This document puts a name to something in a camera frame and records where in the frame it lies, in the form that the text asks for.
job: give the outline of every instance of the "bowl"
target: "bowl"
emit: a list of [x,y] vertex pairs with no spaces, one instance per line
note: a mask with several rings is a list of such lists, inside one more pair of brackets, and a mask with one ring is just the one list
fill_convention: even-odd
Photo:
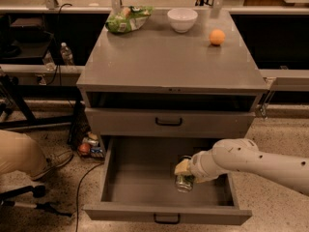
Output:
[[188,8],[176,8],[167,13],[168,21],[178,33],[187,32],[195,23],[197,13]]

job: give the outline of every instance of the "white robotic arm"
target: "white robotic arm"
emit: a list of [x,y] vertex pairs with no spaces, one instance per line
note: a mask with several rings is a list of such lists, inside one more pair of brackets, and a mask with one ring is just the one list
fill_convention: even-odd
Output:
[[209,151],[185,159],[176,175],[193,175],[195,182],[216,179],[231,171],[249,172],[309,195],[309,159],[259,151],[249,139],[223,139]]

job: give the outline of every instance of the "black handle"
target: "black handle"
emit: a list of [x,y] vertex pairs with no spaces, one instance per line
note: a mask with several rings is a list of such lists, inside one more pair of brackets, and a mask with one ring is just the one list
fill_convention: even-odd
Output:
[[181,215],[180,214],[177,214],[177,220],[174,220],[174,221],[163,221],[163,220],[157,220],[157,216],[156,216],[156,213],[154,213],[154,222],[155,223],[158,223],[158,224],[179,224],[181,222]]
[[179,127],[182,125],[183,119],[180,118],[179,121],[177,122],[168,122],[168,121],[160,121],[158,118],[155,118],[155,123],[158,126],[162,126],[162,127]]

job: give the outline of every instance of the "sneaker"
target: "sneaker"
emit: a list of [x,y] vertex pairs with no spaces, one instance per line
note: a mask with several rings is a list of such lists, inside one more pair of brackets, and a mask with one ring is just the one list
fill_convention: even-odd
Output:
[[39,180],[44,175],[49,173],[51,170],[67,164],[71,160],[72,157],[73,157],[72,151],[66,151],[66,152],[60,153],[59,155],[50,154],[48,158],[46,158],[47,167],[41,173],[34,175],[34,176],[30,176],[30,179],[32,181]]

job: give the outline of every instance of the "snack bag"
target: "snack bag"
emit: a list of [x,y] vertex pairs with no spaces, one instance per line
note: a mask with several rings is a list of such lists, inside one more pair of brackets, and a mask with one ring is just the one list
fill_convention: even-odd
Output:
[[152,14],[152,11],[153,7],[125,7],[121,12],[110,15],[105,26],[112,33],[131,32],[140,29]]

